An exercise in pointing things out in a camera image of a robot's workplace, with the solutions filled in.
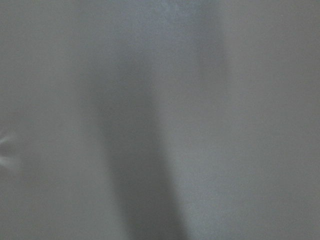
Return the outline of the glass sauce bottle metal spout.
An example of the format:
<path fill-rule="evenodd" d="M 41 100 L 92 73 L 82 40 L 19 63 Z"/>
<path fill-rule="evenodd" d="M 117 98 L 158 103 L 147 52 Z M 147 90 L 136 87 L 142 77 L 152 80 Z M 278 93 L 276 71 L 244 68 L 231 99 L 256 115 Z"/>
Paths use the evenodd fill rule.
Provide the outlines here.
<path fill-rule="evenodd" d="M 14 165 L 13 155 L 15 152 L 14 137 L 7 135 L 0 138 L 0 165 L 11 168 Z"/>

